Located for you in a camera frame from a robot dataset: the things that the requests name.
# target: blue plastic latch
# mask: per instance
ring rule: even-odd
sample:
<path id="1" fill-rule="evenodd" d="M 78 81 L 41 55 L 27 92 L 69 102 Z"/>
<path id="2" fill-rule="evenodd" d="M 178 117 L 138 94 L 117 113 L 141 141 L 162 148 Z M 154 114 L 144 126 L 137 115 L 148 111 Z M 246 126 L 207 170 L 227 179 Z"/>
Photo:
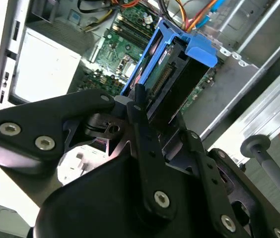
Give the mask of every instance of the blue plastic latch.
<path id="1" fill-rule="evenodd" d="M 210 68 L 217 64 L 216 49 L 212 47 L 211 41 L 203 35 L 192 36 L 185 54 Z"/>

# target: capacitor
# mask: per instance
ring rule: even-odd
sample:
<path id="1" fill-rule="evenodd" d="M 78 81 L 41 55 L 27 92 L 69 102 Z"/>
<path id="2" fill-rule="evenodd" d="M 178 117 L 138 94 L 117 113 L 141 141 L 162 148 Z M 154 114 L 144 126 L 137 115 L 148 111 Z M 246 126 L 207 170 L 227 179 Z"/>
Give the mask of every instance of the capacitor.
<path id="1" fill-rule="evenodd" d="M 151 15 L 148 15 L 147 17 L 143 16 L 143 19 L 146 24 L 151 24 L 153 22 L 153 18 Z"/>

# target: black wire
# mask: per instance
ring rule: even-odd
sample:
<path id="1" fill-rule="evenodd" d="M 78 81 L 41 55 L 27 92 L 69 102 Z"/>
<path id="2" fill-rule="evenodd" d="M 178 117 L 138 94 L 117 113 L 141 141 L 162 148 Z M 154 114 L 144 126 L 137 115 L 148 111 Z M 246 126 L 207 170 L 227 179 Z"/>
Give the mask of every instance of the black wire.
<path id="1" fill-rule="evenodd" d="M 165 5 L 164 0 L 158 0 L 158 5 L 162 14 L 163 18 L 166 18 L 167 20 L 171 21 L 173 24 L 178 25 L 175 23 L 175 21 L 172 19 L 172 17 L 169 15 L 169 12 L 167 10 L 167 7 Z"/>
<path id="2" fill-rule="evenodd" d="M 100 7 L 100 8 L 95 8 L 95 9 L 89 9 L 89 10 L 83 10 L 80 9 L 80 4 L 81 4 L 82 0 L 78 0 L 77 1 L 77 8 L 81 13 L 95 13 L 95 12 L 100 12 L 100 11 L 109 11 L 111 9 L 118 9 L 120 8 L 119 5 L 110 5 L 110 6 L 104 6 L 104 7 Z"/>

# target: motherboard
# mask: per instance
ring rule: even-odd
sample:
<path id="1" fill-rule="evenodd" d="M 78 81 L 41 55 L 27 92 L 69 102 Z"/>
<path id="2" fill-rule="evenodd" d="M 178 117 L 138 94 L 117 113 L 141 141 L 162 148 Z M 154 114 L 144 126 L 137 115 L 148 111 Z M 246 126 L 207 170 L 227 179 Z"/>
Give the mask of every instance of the motherboard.
<path id="1" fill-rule="evenodd" d="M 196 87 L 192 90 L 188 98 L 186 99 L 186 102 L 181 108 L 181 113 L 183 114 L 187 108 L 191 104 L 194 103 L 194 101 L 198 98 L 199 94 L 202 93 L 204 89 L 207 87 L 212 87 L 216 80 L 216 72 L 217 70 L 224 64 L 224 61 L 221 58 L 217 58 L 218 63 L 215 67 L 210 68 L 206 74 L 203 76 L 203 78 L 199 81 L 199 83 L 196 85 Z"/>
<path id="2" fill-rule="evenodd" d="M 142 4 L 119 10 L 111 28 L 103 35 L 94 60 L 89 62 L 83 77 L 72 81 L 68 93 L 100 88 L 112 96 L 119 95 L 155 32 L 158 20 L 157 13 Z"/>

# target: screw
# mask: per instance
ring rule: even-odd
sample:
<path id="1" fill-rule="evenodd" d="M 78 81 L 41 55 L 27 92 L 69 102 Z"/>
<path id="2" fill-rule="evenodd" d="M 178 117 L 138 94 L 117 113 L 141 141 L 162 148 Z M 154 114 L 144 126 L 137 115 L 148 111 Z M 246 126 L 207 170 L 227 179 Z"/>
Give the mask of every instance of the screw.
<path id="1" fill-rule="evenodd" d="M 278 228 L 274 228 L 274 232 L 278 238 L 280 238 L 280 230 Z"/>
<path id="2" fill-rule="evenodd" d="M 137 105 L 134 105 L 134 108 L 141 111 L 141 107 L 137 106 Z"/>
<path id="3" fill-rule="evenodd" d="M 35 140 L 35 145 L 40 150 L 52 150 L 55 147 L 55 141 L 49 136 L 39 136 Z"/>
<path id="4" fill-rule="evenodd" d="M 193 136 L 194 139 L 198 139 L 198 135 L 196 135 L 194 132 L 191 132 L 191 135 Z"/>
<path id="5" fill-rule="evenodd" d="M 221 156 L 222 158 L 225 158 L 225 154 L 222 151 L 218 151 L 219 156 Z"/>
<path id="6" fill-rule="evenodd" d="M 3 135 L 14 136 L 20 134 L 21 128 L 15 123 L 6 122 L 0 125 L 0 132 Z"/>
<path id="7" fill-rule="evenodd" d="M 170 206 L 169 197 L 162 191 L 155 192 L 154 200 L 160 207 L 167 208 Z"/>
<path id="8" fill-rule="evenodd" d="M 105 100 L 105 101 L 109 101 L 109 98 L 105 95 L 101 95 L 101 99 Z"/>
<path id="9" fill-rule="evenodd" d="M 226 227 L 226 229 L 228 229 L 230 232 L 235 232 L 236 231 L 236 226 L 233 222 L 233 220 L 227 216 L 227 215 L 222 215 L 220 217 L 221 222 L 223 223 L 223 225 Z"/>

